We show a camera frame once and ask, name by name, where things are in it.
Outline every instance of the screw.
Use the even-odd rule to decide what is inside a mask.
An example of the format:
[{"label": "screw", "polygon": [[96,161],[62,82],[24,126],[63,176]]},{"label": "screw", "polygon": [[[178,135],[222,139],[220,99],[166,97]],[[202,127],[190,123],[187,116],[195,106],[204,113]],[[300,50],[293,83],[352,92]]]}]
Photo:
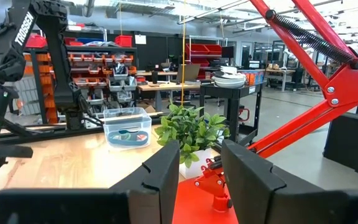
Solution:
[{"label": "screw", "polygon": [[327,88],[328,93],[333,93],[335,91],[334,87],[330,86]]},{"label": "screw", "polygon": [[338,100],[338,99],[332,99],[332,100],[331,100],[331,103],[332,103],[333,105],[337,105],[337,104],[339,103],[339,100]]}]

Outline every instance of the clear plastic bin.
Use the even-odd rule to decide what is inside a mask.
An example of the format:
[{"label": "clear plastic bin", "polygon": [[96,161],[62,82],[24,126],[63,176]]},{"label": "clear plastic bin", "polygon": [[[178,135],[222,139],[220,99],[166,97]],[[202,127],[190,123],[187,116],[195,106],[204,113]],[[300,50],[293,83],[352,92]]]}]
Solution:
[{"label": "clear plastic bin", "polygon": [[146,147],[152,137],[152,119],[143,108],[104,110],[104,135],[112,151]]}]

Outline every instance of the spring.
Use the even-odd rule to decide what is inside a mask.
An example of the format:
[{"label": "spring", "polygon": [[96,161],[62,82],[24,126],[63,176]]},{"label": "spring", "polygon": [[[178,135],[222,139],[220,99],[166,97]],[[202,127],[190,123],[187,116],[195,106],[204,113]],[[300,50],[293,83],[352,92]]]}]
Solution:
[{"label": "spring", "polygon": [[349,63],[354,59],[353,55],[341,50],[329,42],[326,42],[321,37],[302,29],[300,26],[280,15],[275,15],[271,21],[288,31],[300,44],[305,44],[331,59],[341,63]]}]

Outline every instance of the pipe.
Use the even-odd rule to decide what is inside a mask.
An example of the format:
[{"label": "pipe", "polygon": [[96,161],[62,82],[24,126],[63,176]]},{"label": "pipe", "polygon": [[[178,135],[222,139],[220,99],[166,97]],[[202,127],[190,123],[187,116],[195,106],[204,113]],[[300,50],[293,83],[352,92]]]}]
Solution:
[{"label": "pipe", "polygon": [[[325,4],[329,4],[329,3],[337,2],[337,1],[341,1],[341,0],[328,0],[328,1],[325,1],[325,2],[319,2],[319,3],[313,4],[313,6],[314,7],[323,6]],[[298,11],[299,11],[299,9],[295,8],[295,9],[290,9],[290,10],[278,12],[277,14],[282,15],[282,14],[286,14],[286,13],[290,13],[290,12],[298,12]],[[243,20],[243,21],[232,22],[232,23],[229,23],[229,24],[224,24],[223,27],[234,26],[234,25],[237,25],[237,24],[242,24],[244,22],[250,22],[250,21],[254,21],[254,20],[257,20],[257,19],[263,19],[263,18],[264,18],[263,16],[260,16],[260,17],[256,17],[256,18],[253,18],[253,19],[246,19],[246,20]]]},{"label": "pipe", "polygon": [[94,9],[94,0],[87,0],[84,5],[84,16],[91,17]]}]

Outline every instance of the stack of plates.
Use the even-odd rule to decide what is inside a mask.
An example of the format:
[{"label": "stack of plates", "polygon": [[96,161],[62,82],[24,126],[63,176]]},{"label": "stack of plates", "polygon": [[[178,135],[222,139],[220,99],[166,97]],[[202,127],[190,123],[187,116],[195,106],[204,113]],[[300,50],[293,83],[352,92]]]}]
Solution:
[{"label": "stack of plates", "polygon": [[240,88],[244,86],[246,82],[245,75],[221,75],[214,76],[212,79],[215,81],[215,85],[222,88]]}]

